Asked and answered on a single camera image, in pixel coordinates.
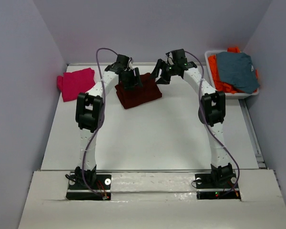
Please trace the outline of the dark red t shirt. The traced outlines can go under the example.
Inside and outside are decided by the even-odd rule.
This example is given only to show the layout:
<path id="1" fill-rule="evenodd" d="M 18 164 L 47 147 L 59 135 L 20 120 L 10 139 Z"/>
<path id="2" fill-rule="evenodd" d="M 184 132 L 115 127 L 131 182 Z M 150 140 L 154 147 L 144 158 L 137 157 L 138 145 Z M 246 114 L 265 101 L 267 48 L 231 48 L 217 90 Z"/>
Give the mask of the dark red t shirt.
<path id="1" fill-rule="evenodd" d="M 135 86 L 133 90 L 126 90 L 121 83 L 115 85 L 117 97 L 124 107 L 130 109 L 147 102 L 162 98 L 162 93 L 158 88 L 154 78 L 150 73 L 140 75 L 143 87 Z"/>

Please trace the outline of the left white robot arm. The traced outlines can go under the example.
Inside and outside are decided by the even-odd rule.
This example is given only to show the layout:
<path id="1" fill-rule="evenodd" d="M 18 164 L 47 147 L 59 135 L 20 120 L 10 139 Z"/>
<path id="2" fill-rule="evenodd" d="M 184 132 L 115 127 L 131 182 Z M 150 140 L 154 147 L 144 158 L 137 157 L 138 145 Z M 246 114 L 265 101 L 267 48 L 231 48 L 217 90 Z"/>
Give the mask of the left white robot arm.
<path id="1" fill-rule="evenodd" d="M 74 173 L 76 182 L 89 190 L 92 190 L 97 179 L 96 138 L 104 123 L 106 96 L 118 83 L 122 83 L 127 89 L 142 86 L 139 69 L 109 65 L 100 73 L 100 81 L 88 92 L 79 93 L 77 97 L 75 121 L 80 129 L 81 150 Z"/>

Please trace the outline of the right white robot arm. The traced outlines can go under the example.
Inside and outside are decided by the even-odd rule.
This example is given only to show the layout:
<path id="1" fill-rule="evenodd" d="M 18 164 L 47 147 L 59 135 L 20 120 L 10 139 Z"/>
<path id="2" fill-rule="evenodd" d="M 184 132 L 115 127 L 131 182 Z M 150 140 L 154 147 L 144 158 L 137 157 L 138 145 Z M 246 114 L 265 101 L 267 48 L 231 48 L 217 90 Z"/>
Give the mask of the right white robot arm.
<path id="1" fill-rule="evenodd" d="M 225 93 L 217 91 L 199 72 L 193 62 L 180 61 L 169 64 L 158 59 L 152 78 L 158 78 L 158 84 L 169 84 L 172 76 L 181 76 L 197 93 L 199 102 L 198 116 L 205 126 L 211 149 L 211 172 L 201 179 L 202 184 L 211 184 L 215 187 L 233 184 L 234 189 L 238 183 L 239 175 L 233 172 L 230 159 L 234 159 L 225 146 L 223 122 L 225 119 L 226 105 Z"/>

